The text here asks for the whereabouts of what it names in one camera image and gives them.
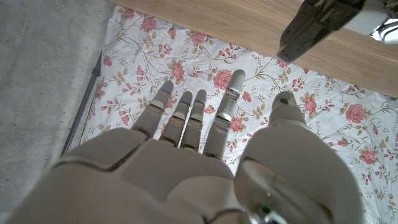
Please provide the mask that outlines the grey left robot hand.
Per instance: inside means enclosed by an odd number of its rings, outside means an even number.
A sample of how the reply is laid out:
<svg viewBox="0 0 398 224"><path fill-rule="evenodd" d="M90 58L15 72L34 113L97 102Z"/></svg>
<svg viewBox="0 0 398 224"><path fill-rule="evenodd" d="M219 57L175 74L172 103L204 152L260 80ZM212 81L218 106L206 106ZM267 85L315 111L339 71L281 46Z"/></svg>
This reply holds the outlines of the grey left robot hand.
<svg viewBox="0 0 398 224"><path fill-rule="evenodd" d="M397 45L397 0L367 0L344 28L383 44Z"/></svg>

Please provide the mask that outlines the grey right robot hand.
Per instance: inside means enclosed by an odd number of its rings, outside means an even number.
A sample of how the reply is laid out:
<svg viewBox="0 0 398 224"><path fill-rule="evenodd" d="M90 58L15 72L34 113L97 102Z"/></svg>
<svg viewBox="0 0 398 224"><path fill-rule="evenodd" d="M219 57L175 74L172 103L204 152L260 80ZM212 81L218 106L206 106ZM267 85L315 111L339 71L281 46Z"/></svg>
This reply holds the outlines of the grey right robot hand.
<svg viewBox="0 0 398 224"><path fill-rule="evenodd" d="M9 223L362 223L359 187L344 161L308 129L291 92L254 133L232 172L223 162L245 73L231 77L199 151L205 91L183 94L160 138L174 88L165 82L131 129L64 154Z"/></svg>

